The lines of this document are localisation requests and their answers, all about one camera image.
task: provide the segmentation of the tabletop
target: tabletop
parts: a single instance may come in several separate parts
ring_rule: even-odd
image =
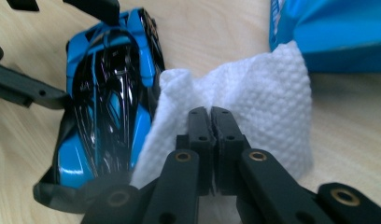
[[[62,1],[38,1],[40,12],[0,0],[2,65],[65,89],[65,44],[97,23]],[[158,24],[165,64],[200,77],[218,65],[269,52],[270,1],[120,1],[144,7]],[[316,191],[340,182],[381,206],[381,74],[310,74],[314,166],[299,183]],[[54,211],[32,188],[51,165],[63,111],[24,108],[0,99],[0,223],[79,223]],[[219,223],[219,217],[200,223]]]

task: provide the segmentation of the textured white towel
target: textured white towel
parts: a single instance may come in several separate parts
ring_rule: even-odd
[[[299,177],[312,164],[309,84],[294,42],[272,53],[225,63],[200,78],[185,69],[164,71],[157,113],[132,185],[141,188],[160,175],[167,155],[175,149],[176,136],[187,133],[191,109],[205,106],[209,110],[213,105],[232,111],[252,147],[270,151],[292,176]],[[229,214],[217,209],[208,214],[215,217],[203,223],[235,223],[230,219],[238,217]]]

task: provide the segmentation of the blue object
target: blue object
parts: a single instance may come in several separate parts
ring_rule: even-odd
[[[291,40],[311,72],[381,72],[381,0],[272,0],[270,47]]]
[[[117,25],[100,22],[70,39],[66,88],[77,125],[58,149],[60,185],[79,188],[100,175],[134,169],[162,70],[156,25],[143,8],[120,13]]]

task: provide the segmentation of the white cloth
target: white cloth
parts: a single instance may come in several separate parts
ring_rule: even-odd
[[[176,136],[187,133],[188,112],[198,106],[230,110],[251,146],[270,151],[295,178],[311,166],[310,81],[296,43],[225,63],[200,78],[185,69],[166,70],[160,82],[155,120],[132,185],[141,188],[160,175]]]

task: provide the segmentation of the wooden table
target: wooden table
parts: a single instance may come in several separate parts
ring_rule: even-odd
[[[30,13],[0,1],[1,64],[64,90],[65,43],[97,20],[59,0],[38,4],[41,11]],[[121,1],[122,10],[133,7],[156,19],[167,68],[202,76],[269,51],[269,1]],[[310,77],[315,165],[300,184],[316,191],[322,183],[345,183],[381,205],[381,74]],[[0,223],[80,222],[82,216],[48,209],[32,194],[51,164],[62,114],[0,99]]]

